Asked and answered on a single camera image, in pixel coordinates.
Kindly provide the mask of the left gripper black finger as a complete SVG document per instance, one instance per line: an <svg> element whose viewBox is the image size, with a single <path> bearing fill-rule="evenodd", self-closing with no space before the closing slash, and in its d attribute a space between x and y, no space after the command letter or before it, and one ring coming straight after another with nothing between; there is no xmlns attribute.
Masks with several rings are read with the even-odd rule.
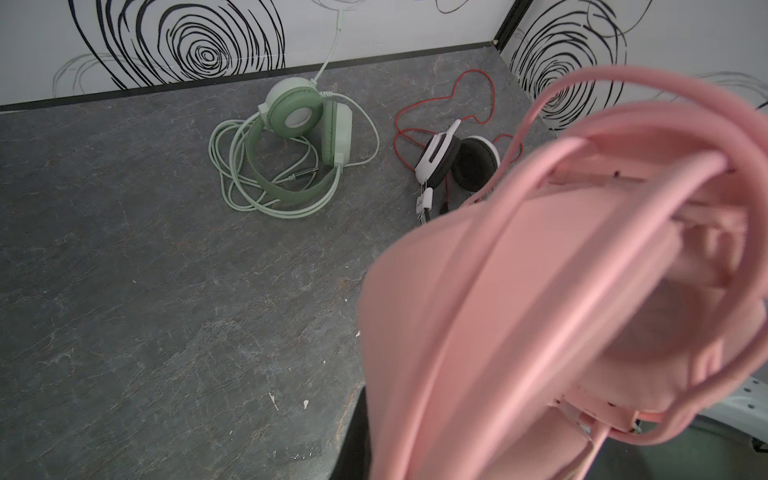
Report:
<svg viewBox="0 0 768 480"><path fill-rule="evenodd" d="M367 480L372 462L371 435L366 388L363 387L355 405L339 456L330 480Z"/></svg>

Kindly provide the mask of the pink headphones with cable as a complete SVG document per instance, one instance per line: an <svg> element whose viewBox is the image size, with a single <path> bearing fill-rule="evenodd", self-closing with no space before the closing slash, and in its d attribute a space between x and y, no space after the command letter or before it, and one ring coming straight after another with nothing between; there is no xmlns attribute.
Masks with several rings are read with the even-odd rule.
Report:
<svg viewBox="0 0 768 480"><path fill-rule="evenodd" d="M572 72L601 109L371 266L359 300L372 479L581 479L656 445L767 360L767 117L710 82Z"/></svg>

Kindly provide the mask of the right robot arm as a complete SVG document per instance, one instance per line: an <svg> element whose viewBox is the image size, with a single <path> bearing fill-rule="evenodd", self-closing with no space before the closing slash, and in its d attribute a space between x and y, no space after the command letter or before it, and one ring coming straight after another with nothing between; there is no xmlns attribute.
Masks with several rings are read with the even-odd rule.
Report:
<svg viewBox="0 0 768 480"><path fill-rule="evenodd" d="M701 415L767 443L767 384L749 377L732 394L703 410Z"/></svg>

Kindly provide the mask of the green headphones with cable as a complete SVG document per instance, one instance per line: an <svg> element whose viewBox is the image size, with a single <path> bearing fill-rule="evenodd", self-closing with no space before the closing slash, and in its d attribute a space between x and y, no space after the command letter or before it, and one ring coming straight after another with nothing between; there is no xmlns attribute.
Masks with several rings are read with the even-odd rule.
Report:
<svg viewBox="0 0 768 480"><path fill-rule="evenodd" d="M324 91L330 62L310 78L278 81L245 119L228 119L207 145L223 203L231 210L299 220L334 198L344 172L376 158L381 137L355 100Z"/></svg>

